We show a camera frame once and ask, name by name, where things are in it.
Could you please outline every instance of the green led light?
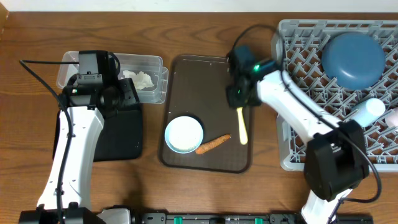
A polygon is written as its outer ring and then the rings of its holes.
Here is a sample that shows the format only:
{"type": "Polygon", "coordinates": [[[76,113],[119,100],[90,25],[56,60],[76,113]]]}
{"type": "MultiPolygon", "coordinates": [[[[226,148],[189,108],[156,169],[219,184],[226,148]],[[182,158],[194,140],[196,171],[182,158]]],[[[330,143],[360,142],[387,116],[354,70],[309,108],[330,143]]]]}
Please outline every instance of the green led light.
{"type": "Polygon", "coordinates": [[[254,71],[258,71],[259,69],[260,69],[260,65],[255,65],[253,68],[254,71]]]}

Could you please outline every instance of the brown serving tray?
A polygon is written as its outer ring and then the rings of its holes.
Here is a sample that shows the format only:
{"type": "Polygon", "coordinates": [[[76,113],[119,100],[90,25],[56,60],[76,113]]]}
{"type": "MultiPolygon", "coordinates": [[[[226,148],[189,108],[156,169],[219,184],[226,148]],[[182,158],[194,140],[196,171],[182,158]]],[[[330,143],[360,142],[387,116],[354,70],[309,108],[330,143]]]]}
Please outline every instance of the brown serving tray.
{"type": "Polygon", "coordinates": [[[225,88],[232,82],[226,58],[194,55],[178,56],[173,62],[165,122],[160,141],[159,159],[170,167],[242,173],[252,161],[252,109],[243,116],[249,142],[239,142],[238,115],[228,106],[225,88]],[[192,116],[203,126],[203,142],[224,134],[232,137],[222,145],[202,154],[179,154],[166,145],[167,124],[179,116],[192,116]]]}

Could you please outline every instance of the green connector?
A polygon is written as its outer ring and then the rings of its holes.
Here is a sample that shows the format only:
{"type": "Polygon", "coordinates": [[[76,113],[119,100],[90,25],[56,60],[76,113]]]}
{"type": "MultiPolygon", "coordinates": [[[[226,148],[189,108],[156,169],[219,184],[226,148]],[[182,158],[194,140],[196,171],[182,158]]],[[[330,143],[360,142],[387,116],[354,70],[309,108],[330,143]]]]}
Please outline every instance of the green connector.
{"type": "Polygon", "coordinates": [[[262,218],[255,218],[254,219],[254,224],[262,224],[262,218]]]}
{"type": "Polygon", "coordinates": [[[174,217],[174,224],[182,224],[182,217],[174,217]]]}

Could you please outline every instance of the white bowl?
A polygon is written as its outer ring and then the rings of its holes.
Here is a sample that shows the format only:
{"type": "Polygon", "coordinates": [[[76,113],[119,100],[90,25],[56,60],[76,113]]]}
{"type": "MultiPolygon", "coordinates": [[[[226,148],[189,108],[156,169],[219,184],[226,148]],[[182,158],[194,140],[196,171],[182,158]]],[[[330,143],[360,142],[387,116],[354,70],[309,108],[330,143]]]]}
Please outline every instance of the white bowl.
{"type": "Polygon", "coordinates": [[[167,125],[164,139],[174,152],[182,154],[193,152],[203,140],[203,128],[196,119],[181,116],[167,125]]]}

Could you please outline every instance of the gray dish rack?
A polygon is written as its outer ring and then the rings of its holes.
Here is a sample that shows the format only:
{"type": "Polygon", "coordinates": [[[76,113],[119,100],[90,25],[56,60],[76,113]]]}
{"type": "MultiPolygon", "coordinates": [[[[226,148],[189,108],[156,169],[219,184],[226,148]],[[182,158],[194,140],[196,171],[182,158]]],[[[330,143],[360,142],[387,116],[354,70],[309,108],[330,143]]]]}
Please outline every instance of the gray dish rack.
{"type": "MultiPolygon", "coordinates": [[[[284,44],[274,36],[272,56],[280,60],[285,51],[284,67],[293,81],[326,111],[347,121],[358,103],[368,98],[384,102],[386,112],[364,128],[366,151],[378,171],[398,172],[398,129],[389,128],[384,120],[398,107],[398,21],[283,20],[279,32],[284,44]],[[384,49],[386,67],[371,88],[353,91],[340,87],[320,65],[326,44],[346,32],[370,35],[384,49]]],[[[280,165],[285,170],[303,170],[305,145],[281,116],[277,117],[277,133],[280,165]]]]}

